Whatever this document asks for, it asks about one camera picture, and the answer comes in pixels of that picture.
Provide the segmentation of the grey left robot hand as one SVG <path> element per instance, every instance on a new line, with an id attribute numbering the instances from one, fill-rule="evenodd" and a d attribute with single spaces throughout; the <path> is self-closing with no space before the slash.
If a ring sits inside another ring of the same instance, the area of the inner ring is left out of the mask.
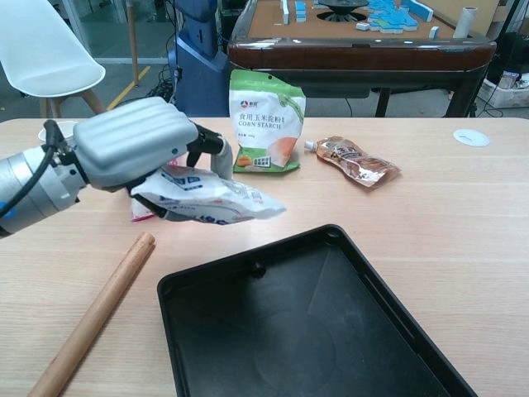
<path id="1" fill-rule="evenodd" d="M 192 122 L 162 98 L 145 98 L 101 113 L 74 127 L 74 153 L 83 179 L 95 189 L 126 189 L 159 218 L 187 218 L 163 209 L 132 189 L 165 166 L 187 155 L 194 167 L 202 153 L 211 156 L 211 171 L 232 178 L 231 146 L 221 134 Z"/>

